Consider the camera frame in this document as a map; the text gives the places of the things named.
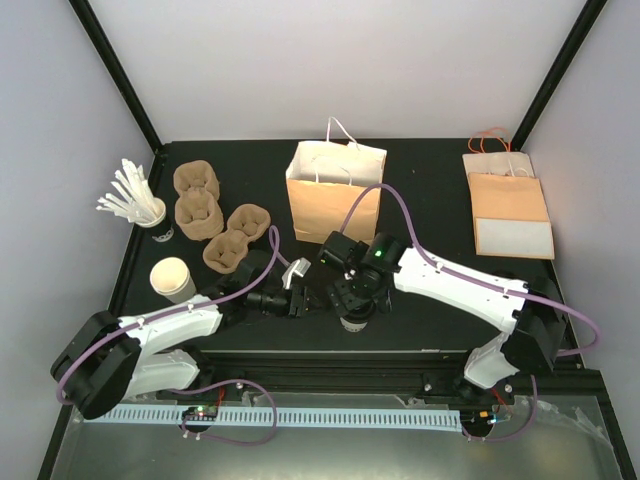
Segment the gray wall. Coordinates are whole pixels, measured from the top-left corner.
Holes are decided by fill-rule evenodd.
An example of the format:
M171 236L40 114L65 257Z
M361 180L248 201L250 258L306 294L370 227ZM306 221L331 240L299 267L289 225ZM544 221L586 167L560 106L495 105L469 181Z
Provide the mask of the gray wall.
M49 367L107 306L130 233L96 199L152 155L65 0L3 2L0 111L0 465L27 479L59 411Z
M513 131L584 1L91 4L168 142Z
M604 371L640 472L640 2L609 2L525 145L568 302L602 327Z

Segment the paper bag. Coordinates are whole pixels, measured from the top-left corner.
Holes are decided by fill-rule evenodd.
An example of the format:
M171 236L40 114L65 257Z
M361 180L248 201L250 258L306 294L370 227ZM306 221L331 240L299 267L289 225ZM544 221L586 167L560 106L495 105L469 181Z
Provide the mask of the paper bag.
M351 140L348 145L329 141L332 119ZM356 142L333 117L326 141L300 142L286 171L296 239L324 243L331 232L339 230L358 195L382 182L386 156L385 150ZM380 190L376 189L360 202L345 235L371 244L379 207Z
M478 255L553 259L553 235L540 180L528 155L463 155Z

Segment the black table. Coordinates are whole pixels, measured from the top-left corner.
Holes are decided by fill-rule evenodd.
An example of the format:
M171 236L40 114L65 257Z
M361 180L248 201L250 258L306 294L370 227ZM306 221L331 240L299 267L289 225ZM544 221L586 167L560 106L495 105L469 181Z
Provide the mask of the black table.
M536 276L554 278L547 261L475 254L471 201L461 157L468 151L465 140L368 140L365 143L388 151L384 181L404 197L418 238L426 248L487 273L508 272L526 281ZM270 212L272 223L280 229L281 251L285 257L305 256L313 260L319 245L295 240L285 185L285 169L296 146L297 141L169 144L156 195L165 201L172 215L178 198L173 189L174 170L186 162L206 160L221 183L219 203L225 218L243 203L260 205ZM409 240L400 208L387 192L382 194L377 231ZM151 268L162 258L182 258L198 288L219 278L202 260L207 243L187 239L177 227L175 236L166 243L156 243L143 235L137 255L132 259L130 281L128 285L120 285L126 289L122 313L139 314L170 305L149 284ZM270 251L266 235L251 247ZM323 292L331 275L335 273L328 268L314 265L306 281ZM496 333L492 326L466 312L435 300L397 292L393 296L393 312L378 315L357 334L344 330L330 310L303 319L253 313L233 329L191 343L204 350L245 352L464 351L483 345Z

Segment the purple cable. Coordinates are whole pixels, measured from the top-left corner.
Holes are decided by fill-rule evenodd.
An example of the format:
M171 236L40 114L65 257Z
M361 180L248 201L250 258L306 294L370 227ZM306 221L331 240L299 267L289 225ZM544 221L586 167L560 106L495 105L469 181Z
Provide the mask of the purple cable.
M358 207L362 199L365 197L365 195L367 195L371 190L374 190L376 188L387 190L395 197L396 201L400 205L400 208L402 209L402 214L404 215L405 222L407 223L407 229L409 230L409 236L411 237L411 242L416 247L416 251L423 258L423 260L427 262L427 264L431 265L432 267L436 267L436 262L433 259L429 258L429 256L427 255L427 251L424 249L422 245L420 245L420 242L418 241L418 237L416 235L416 231L413 226L413 221L411 220L411 214L409 213L407 204L402 199L402 197L397 192L397 190L392 186L387 185L386 183L376 183L374 185L371 185L365 188L362 191L362 193L358 196L358 198L356 198L356 201L353 202L353 205L351 206L349 213L345 217L344 222L340 227L340 232L341 233L344 232L345 228L347 227L347 224L349 223L349 220L351 220L353 213L356 211L356 208ZM442 267L441 271L449 275L452 275L456 278L459 278L461 280L465 280L467 282L473 283L474 285L488 288L489 290L492 290L494 292L505 293L506 295L512 295L514 297L524 298L525 300L530 300L532 302L548 305L552 308L568 313L569 315L573 315L578 320L586 323L591 328L591 330L593 330L593 334L594 334L593 342L581 348L574 348L571 350L562 350L558 352L559 357L566 357L569 355L576 355L576 354L588 352L594 349L600 343L600 337L602 335L600 327L598 327L598 325L596 325L596 323L593 320L591 320L589 317L587 317L583 313L580 313L577 310L574 310L573 308L568 307L563 303L556 302L554 300L549 300L548 298L540 297L538 295L531 295L530 293L517 292L514 290L507 290L506 292L503 292L503 289L496 285L493 285L488 282L483 282L482 280L478 280L476 278L470 277L468 275L465 275L464 273L460 273L446 266Z
M269 244L271 245L271 249L274 250L273 246L275 244L275 238L273 237L273 232L271 231L271 229L269 229ZM278 256L278 260L280 260L280 263L282 263L285 267L291 265L280 252L278 252L276 255Z
M273 268L273 265L276 263L276 258L277 258L277 255L278 255L278 249L280 248L280 232L278 232L278 228L275 225L271 225L271 227L269 227L269 235L271 235L272 231L273 231L273 236L274 236L273 254L271 255L271 260L269 260L269 263L267 264L267 267L258 276L258 278L256 278L249 285L247 285L246 287L244 287L241 290L238 290L235 293L231 293L231 294L226 295L224 297L216 298L215 300L210 300L208 302L198 303L197 305L193 306L193 309L197 310L199 308L209 307L211 305L218 305L220 303L228 302L229 300L233 300L234 298L238 298L239 296L244 295L248 291L252 290L255 286L257 286L269 274L269 272ZM171 310L167 310L166 312L156 313L155 315L151 315L150 317L147 317L144 320L144 324L147 325L147 324L149 324L151 322L155 322L156 320L160 320L161 318L168 317L169 315L175 315L176 313L186 312L187 310L189 310L189 306L185 305L185 306L182 306L182 307L172 308ZM93 355L102 346L104 346L105 344L109 343L114 338L117 338L120 335L124 335L128 331L133 330L134 328L139 328L139 327L140 327L139 324L133 323L133 324L128 325L128 326L126 326L124 328L120 328L120 329L116 330L115 332L110 333L109 335L107 335L103 339L97 341L96 343L91 345L91 347L89 347L87 350L85 350L85 352L82 355L80 355L75 362L73 362L71 364L71 366L67 369L67 371L64 373L64 375L62 375L62 378L60 378L60 381L58 382L58 386L56 387L56 398L58 399L58 401L60 403L62 403L63 405L73 405L73 402L71 402L71 401L69 401L69 400L64 398L64 387L65 387L67 381L69 380L69 378L71 377L71 375L73 375L75 373L75 371L80 367L80 365L82 365L82 363L85 360L87 360L87 358L89 358L91 355Z
M509 435L505 435L504 437L484 438L469 435L469 432L467 432L465 428L462 427L462 434L469 440L477 440L485 443L508 442L510 440L516 440L517 438L520 438L527 430L531 428L531 426L536 421L536 417L538 416L538 385L536 383L536 377L534 377L533 375L531 375L531 386L533 387L533 405L531 406L531 414L529 415L529 420L527 420L527 423L525 423L518 431L513 432Z
M216 440L218 442L222 442L222 443L228 443L230 445L237 445L240 447L257 447L258 445L264 445L265 443L267 443L269 440L271 440L274 435L276 434L276 427L278 424L278 410L276 409L276 402L273 399L273 397L271 396L271 394L269 392L267 392L265 390L265 388L262 385L259 385L255 382L252 382L250 380L245 380L245 379L240 379L240 378L236 378L236 379L232 379L232 380L225 380L223 382L218 382L218 383L214 383L213 385L209 385L208 387L204 387L204 388L198 388L196 390L170 390L170 392L173 393L177 393L178 395L196 395L198 393L204 393L204 392L208 392L209 390L213 390L214 388L220 388L223 387L225 385L235 385L236 383L244 383L246 385L249 385L253 388L256 388L258 390L260 390L262 393L264 393L265 397L267 397L267 400L269 400L269 403L271 404L271 410L273 411L273 423L271 424L271 428L269 429L269 432L262 437L260 440L255 440L252 442L243 442L240 440L232 440L230 438L225 438L225 437L220 437L218 435L210 435L210 434L205 434L205 433L201 433L200 437L201 438L206 438L207 440ZM193 432L189 432L187 430L187 421L190 420L191 417L186 417L183 421L182 421L182 431L186 434L186 435L193 435L194 437L197 436L197 434L193 433Z

